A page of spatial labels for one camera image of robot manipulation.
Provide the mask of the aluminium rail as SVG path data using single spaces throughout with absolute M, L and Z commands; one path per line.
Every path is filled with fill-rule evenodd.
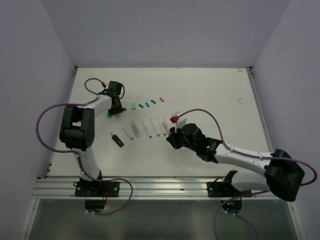
M 209 200 L 205 177 L 126 177 L 133 187 L 132 200 Z M 34 199 L 75 199 L 78 177 L 49 177 L 36 181 Z

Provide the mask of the pink pen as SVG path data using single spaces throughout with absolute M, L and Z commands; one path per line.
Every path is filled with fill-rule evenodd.
M 163 125 L 163 128 L 164 128 L 166 134 L 170 135 L 170 131 L 168 130 L 168 127 L 167 127 L 167 125 L 166 125 L 166 123 L 164 121 L 162 121 L 162 125 Z

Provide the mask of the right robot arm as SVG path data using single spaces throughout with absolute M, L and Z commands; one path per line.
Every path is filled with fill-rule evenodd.
M 194 123 L 182 128 L 171 127 L 166 140 L 178 150 L 182 147 L 193 152 L 203 161 L 228 164 L 248 170 L 241 173 L 231 170 L 218 183 L 211 182 L 210 197 L 236 197 L 253 191 L 271 192 L 276 197 L 293 202 L 305 176 L 304 170 L 284 150 L 264 152 L 254 158 L 249 152 L 240 154 L 222 140 L 205 136 Z

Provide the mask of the light green highlighter cap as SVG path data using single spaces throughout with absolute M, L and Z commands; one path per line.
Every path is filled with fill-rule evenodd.
M 136 108 L 137 108 L 137 105 L 136 105 L 135 102 L 133 102 L 133 103 L 131 104 L 131 109 L 132 109 L 132 110 L 135 110 Z

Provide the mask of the light green highlighter body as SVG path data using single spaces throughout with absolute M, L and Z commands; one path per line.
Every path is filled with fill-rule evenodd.
M 132 128 L 132 131 L 133 131 L 135 137 L 140 138 L 141 137 L 140 130 L 134 121 L 131 122 L 131 128 Z

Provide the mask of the teal capped white marker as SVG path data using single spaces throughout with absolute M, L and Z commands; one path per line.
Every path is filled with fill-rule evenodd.
M 144 128 L 144 130 L 146 131 L 146 133 L 147 133 L 147 136 L 148 136 L 148 138 L 152 138 L 152 135 L 151 135 L 151 133 L 150 133 L 150 131 L 149 131 L 149 129 L 148 129 L 148 127 L 147 127 L 147 125 L 145 124 L 145 122 L 142 120 L 141 121 L 141 123 L 142 123 L 142 125 L 143 125 L 143 128 Z

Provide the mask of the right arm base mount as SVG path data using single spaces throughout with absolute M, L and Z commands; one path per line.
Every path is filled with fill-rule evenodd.
M 236 170 L 231 170 L 224 179 L 218 177 L 214 181 L 206 183 L 206 190 L 209 198 L 232 198 L 251 194 L 251 190 L 239 191 L 232 186 L 232 180 L 237 173 Z M 238 214 L 242 209 L 242 200 L 236 199 L 224 204 L 222 208 L 232 214 Z

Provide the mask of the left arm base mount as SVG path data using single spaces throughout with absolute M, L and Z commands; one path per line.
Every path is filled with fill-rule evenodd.
M 99 198 L 85 200 L 85 209 L 91 213 L 100 213 L 107 206 L 108 198 L 119 196 L 120 183 L 118 181 L 99 182 L 80 178 L 72 185 L 75 187 L 74 195 L 78 198 Z

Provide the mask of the dark green capped marker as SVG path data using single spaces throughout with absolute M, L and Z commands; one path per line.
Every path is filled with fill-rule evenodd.
M 163 122 L 160 120 L 159 117 L 157 118 L 157 120 L 158 120 L 158 124 L 159 124 L 159 126 L 160 126 L 160 129 L 161 129 L 161 131 L 162 131 L 162 134 L 163 134 L 164 136 L 166 136 L 166 135 L 167 135 L 167 132 L 166 132 L 166 130 L 165 130 L 165 128 L 164 128 Z

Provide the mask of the blue capped white marker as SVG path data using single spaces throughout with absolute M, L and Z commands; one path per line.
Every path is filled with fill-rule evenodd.
M 155 123 L 154 123 L 154 121 L 153 121 L 152 118 L 150 119 L 150 122 L 151 122 L 151 125 L 152 125 L 152 127 L 153 127 L 153 129 L 154 129 L 154 132 L 155 132 L 156 136 L 157 136 L 157 137 L 160 137 L 161 135 L 160 135 L 158 129 L 156 128 L 156 125 L 155 125 Z

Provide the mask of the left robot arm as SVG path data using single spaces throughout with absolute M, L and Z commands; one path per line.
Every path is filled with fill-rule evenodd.
M 68 104 L 63 111 L 59 140 L 73 153 L 80 169 L 80 178 L 89 181 L 86 190 L 95 197 L 104 190 L 104 184 L 100 181 L 101 170 L 92 149 L 95 118 L 103 113 L 113 116 L 124 112 L 126 109 L 121 103 L 124 94 L 122 83 L 110 81 L 104 90 L 96 94 L 94 100 L 83 104 Z

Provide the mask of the black green highlighter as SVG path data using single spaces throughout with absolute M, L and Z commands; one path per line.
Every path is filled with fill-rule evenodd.
M 120 138 L 114 134 L 114 133 L 110 133 L 111 135 L 111 139 L 120 147 L 122 148 L 124 146 L 124 143 L 120 140 Z

